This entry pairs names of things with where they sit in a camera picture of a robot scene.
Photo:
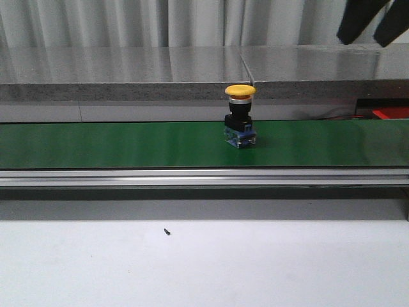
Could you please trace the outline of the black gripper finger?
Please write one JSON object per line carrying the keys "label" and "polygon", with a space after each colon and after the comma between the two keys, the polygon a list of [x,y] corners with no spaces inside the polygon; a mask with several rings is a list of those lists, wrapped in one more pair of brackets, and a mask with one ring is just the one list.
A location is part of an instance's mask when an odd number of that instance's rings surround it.
{"label": "black gripper finger", "polygon": [[374,32],[374,40],[388,46],[408,30],[408,0],[395,0]]}
{"label": "black gripper finger", "polygon": [[388,0],[347,1],[337,32],[338,39],[345,45],[353,43],[388,2]]}

